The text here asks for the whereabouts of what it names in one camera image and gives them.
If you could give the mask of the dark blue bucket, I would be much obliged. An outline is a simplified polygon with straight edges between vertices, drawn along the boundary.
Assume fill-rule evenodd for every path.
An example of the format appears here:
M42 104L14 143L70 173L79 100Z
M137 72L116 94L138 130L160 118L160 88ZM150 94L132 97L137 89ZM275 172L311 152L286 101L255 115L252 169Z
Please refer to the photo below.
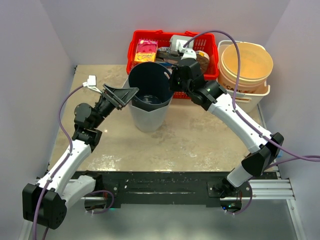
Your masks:
M169 78L171 72L159 63L144 62L132 68L128 84L139 91L132 99L132 105L147 112L167 106L173 98Z

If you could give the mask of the white octagonal bin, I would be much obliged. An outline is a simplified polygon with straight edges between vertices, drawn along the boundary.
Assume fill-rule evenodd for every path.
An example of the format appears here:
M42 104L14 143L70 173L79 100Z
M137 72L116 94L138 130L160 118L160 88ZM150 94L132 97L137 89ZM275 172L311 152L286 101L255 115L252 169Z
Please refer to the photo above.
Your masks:
M130 87L128 79L125 85ZM145 133L156 131L163 124L171 101L172 99L169 104L164 107L148 112L133 106L131 100L129 109L135 126Z

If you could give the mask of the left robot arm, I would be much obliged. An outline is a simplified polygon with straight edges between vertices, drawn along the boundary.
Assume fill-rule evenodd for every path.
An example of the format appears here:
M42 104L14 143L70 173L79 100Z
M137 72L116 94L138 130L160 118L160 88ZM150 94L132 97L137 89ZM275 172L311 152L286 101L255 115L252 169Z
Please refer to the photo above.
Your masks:
M124 108L139 91L137 87L113 88L107 84L99 90L87 82L83 87L97 92L98 101L95 106L80 103L75 107L74 133L67 136L69 145L65 152L37 183L28 183L22 191L23 218L53 230L82 197L103 192L102 177L96 173L83 174L74 182L70 179L99 144L102 132L98 126L113 110Z

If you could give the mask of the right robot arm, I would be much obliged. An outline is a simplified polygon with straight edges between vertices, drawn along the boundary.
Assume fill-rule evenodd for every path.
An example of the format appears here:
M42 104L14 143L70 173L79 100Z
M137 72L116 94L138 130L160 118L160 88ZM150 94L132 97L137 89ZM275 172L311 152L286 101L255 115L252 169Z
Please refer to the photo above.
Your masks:
M185 58L172 66L169 87L174 92L184 92L191 101L218 117L244 143L249 154L227 177L213 189L221 198L236 191L252 177L259 177L278 156L284 137L272 134L255 122L239 106L227 90L217 81L207 81L200 64L193 58Z

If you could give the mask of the red plastic shopping basket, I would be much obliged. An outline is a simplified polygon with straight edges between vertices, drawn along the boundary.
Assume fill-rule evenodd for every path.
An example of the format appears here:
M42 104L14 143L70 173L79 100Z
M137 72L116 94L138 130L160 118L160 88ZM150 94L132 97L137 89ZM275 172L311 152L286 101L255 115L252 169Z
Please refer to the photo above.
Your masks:
M163 65L168 70L172 69L172 65L176 64L182 57L182 54L171 52L172 36L183 36L190 39L197 35L196 32L167 32L162 30L136 30L133 33L128 52L126 72L129 74L132 68L138 63L135 62L137 45L142 41L157 42L157 50L160 54L157 55L155 62ZM206 57L207 63L201 68L204 79L206 81L215 81L219 75L218 70L218 48L215 41L215 36L212 33L206 33L197 37L189 46L199 52L201 56Z

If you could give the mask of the dark flat box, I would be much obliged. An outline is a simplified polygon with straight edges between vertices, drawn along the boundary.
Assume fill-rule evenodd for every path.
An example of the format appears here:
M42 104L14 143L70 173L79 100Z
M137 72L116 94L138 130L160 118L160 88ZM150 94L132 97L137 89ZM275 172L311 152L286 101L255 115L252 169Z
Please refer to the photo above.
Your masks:
M176 54L171 54L165 51L157 51L156 60L159 62L175 65L177 62L181 60L181 56Z

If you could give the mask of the grey white device box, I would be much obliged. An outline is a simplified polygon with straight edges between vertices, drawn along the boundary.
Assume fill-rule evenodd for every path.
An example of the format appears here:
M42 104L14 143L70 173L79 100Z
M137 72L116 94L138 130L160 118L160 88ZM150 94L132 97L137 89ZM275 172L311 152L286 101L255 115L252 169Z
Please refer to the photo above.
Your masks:
M193 48L194 46L194 41L192 40L190 43L188 43L186 46L185 44L191 39L192 37L190 36L183 36L183 35L176 35L174 34L170 38L170 46L169 46L169 52L171 54L178 55L179 53L183 53L185 49L187 48Z

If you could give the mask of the pink yellow snack box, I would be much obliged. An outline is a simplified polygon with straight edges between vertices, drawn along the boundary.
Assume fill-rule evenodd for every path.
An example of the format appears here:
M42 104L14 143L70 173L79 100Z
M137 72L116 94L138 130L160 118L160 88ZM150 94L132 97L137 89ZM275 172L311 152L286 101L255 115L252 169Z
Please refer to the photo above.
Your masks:
M158 41L139 39L133 61L135 63L155 62L158 51Z

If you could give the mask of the orange translucent bucket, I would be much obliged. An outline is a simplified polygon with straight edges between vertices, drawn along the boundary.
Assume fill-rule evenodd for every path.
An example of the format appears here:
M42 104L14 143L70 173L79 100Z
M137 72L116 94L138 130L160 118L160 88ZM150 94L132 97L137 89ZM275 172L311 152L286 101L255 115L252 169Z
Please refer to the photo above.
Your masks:
M273 59L261 46L238 42L240 53L240 76L237 92L255 94L267 84L267 78L273 70ZM235 45L220 46L220 59L218 62L218 82L227 90L233 91L238 74L238 55Z

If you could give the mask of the white perforated storage basket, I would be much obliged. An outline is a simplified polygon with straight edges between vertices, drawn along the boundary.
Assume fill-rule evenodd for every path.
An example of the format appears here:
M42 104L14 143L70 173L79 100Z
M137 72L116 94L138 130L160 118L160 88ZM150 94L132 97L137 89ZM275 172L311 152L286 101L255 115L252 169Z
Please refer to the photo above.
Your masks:
M219 56L219 62L218 62L218 69L219 69L219 75L217 78L217 81L224 85L223 81L224 78L226 78L226 75L222 72L222 65L220 62L222 61L222 54L223 51L229 46L233 45L231 40L221 40L218 43L217 51ZM238 106L240 106L246 113L251 112L258 103L270 93L271 87L267 84L265 81L262 86L260 86L255 93L247 93L247 92L240 92L237 91L235 102Z

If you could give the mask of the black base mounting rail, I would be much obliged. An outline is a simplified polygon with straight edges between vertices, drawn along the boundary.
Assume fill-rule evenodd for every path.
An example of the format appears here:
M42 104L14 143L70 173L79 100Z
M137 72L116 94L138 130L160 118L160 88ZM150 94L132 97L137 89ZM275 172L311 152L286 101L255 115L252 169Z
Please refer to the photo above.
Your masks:
M76 171L72 180L82 175L97 177L96 190L107 190L104 199L94 203L85 200L85 207L103 208L122 205L203 205L221 206L221 193L215 186L221 184L227 172L164 172L164 171Z

